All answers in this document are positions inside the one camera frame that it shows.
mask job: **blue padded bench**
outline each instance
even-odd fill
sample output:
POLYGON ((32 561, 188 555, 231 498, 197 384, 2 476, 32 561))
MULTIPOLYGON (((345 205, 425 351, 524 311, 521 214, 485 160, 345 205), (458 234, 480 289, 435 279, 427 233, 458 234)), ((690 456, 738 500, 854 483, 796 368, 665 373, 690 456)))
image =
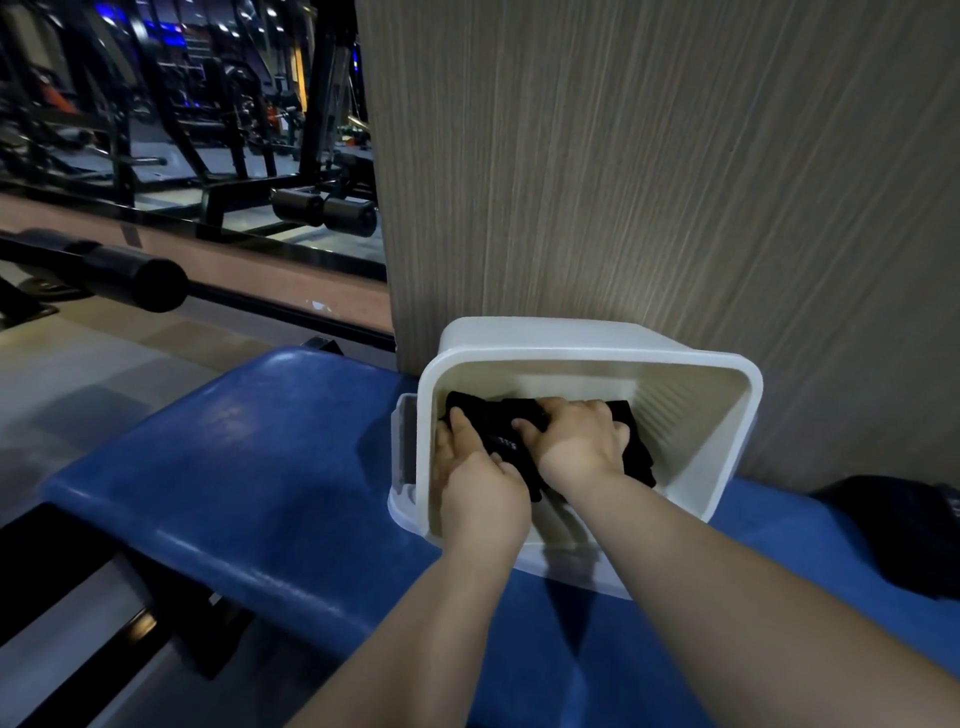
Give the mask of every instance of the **blue padded bench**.
MULTIPOLYGON (((53 476, 45 496, 327 653, 346 657, 438 555, 387 513, 405 376, 270 352, 53 476)), ((877 574, 843 517, 747 480, 713 524, 960 676, 960 603, 877 574)), ((710 725, 632 602, 515 571, 470 717, 484 726, 710 725)))

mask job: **white plastic bin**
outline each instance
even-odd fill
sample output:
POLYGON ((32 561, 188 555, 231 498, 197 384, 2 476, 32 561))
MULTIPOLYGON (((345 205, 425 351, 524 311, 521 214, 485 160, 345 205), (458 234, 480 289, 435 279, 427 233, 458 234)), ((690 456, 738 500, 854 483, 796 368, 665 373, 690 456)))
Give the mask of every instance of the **white plastic bin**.
MULTIPOLYGON (((744 448, 762 389, 759 370, 744 357, 697 351, 636 324, 458 319, 444 330, 436 358, 420 377, 416 491, 410 494, 417 529, 441 542, 430 465, 435 423, 450 391, 485 399, 627 400, 654 459, 656 490, 708 521, 744 448)), ((626 595, 589 530, 557 498, 534 504, 517 567, 626 595)))

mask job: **wooden wall panel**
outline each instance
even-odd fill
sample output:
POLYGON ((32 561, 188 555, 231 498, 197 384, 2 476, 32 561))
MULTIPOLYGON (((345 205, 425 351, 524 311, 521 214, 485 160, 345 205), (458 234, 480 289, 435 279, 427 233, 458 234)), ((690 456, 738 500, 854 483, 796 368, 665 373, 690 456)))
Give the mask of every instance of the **wooden wall panel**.
POLYGON ((960 482, 960 4, 357 5, 405 371, 634 321, 760 367, 744 474, 960 482))

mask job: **right hand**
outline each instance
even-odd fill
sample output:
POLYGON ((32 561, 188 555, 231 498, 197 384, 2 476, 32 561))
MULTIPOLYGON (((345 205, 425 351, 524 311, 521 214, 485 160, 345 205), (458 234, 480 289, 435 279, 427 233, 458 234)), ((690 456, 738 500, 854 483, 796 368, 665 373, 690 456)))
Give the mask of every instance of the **right hand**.
POLYGON ((562 397, 537 402, 550 416, 546 432, 526 420, 514 420, 513 426, 547 485, 573 501, 597 475, 623 474, 623 450, 630 442, 630 429, 613 421, 606 402, 562 397))

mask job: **black cloth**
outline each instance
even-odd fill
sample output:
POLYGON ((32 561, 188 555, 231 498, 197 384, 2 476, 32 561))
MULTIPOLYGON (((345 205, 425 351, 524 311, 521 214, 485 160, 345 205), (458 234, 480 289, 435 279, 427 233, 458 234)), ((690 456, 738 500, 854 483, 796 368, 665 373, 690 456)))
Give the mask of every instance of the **black cloth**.
POLYGON ((887 581, 922 595, 960 599, 960 491, 856 475, 816 498, 856 523, 887 581))
MULTIPOLYGON (((650 452, 640 441, 630 404, 625 400, 618 400, 609 401, 607 405, 611 409, 614 421, 630 428, 630 442, 623 451, 623 472, 653 488, 657 485, 650 470, 654 461, 650 452)), ((550 425, 550 417, 538 402, 522 399, 487 401, 463 392, 450 392, 446 396, 446 413, 444 414, 444 422, 448 425, 450 409, 453 407, 460 407, 463 410, 470 424, 480 435, 480 440, 488 453, 496 452, 504 462, 510 463, 517 469, 523 477, 523 482, 527 484, 530 499, 535 503, 539 501, 547 485, 540 477, 530 452, 523 445, 520 434, 511 425, 515 419, 526 420, 540 432, 545 432, 550 425)))

